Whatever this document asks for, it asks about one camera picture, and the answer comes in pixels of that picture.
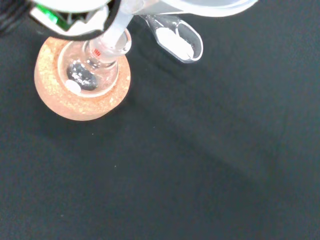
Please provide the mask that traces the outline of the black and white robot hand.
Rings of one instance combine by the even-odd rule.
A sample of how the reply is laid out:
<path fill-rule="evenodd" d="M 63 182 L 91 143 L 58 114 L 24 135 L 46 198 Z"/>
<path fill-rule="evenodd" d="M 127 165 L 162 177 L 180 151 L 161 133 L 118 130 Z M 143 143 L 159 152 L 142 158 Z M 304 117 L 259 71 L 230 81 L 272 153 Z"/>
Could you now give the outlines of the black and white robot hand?
<path fill-rule="evenodd" d="M 30 20 L 35 30 L 50 37 L 92 40 L 111 27 L 120 6 L 120 0 L 2 0 L 0 36 Z"/>

